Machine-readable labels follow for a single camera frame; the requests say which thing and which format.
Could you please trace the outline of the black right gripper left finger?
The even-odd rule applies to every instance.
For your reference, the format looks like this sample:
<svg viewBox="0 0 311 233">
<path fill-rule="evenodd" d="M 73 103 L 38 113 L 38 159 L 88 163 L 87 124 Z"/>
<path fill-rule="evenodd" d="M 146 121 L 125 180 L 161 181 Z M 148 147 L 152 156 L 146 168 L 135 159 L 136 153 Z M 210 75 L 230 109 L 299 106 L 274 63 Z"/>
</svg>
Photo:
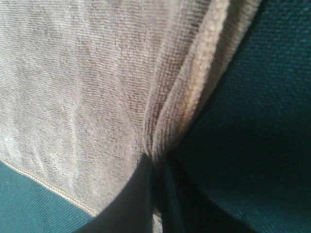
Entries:
<svg viewBox="0 0 311 233">
<path fill-rule="evenodd" d="M 117 197 L 76 233 L 151 233 L 154 209 L 154 166 L 142 155 Z"/>
</svg>

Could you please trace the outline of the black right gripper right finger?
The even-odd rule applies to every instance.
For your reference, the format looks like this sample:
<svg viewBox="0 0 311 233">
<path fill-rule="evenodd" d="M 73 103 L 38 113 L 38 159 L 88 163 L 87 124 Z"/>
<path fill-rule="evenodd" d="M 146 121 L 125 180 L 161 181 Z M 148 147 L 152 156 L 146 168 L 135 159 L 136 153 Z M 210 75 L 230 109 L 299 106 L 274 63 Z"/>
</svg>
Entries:
<svg viewBox="0 0 311 233">
<path fill-rule="evenodd" d="M 255 233 L 213 203 L 170 155 L 161 172 L 161 220 L 165 233 Z"/>
</svg>

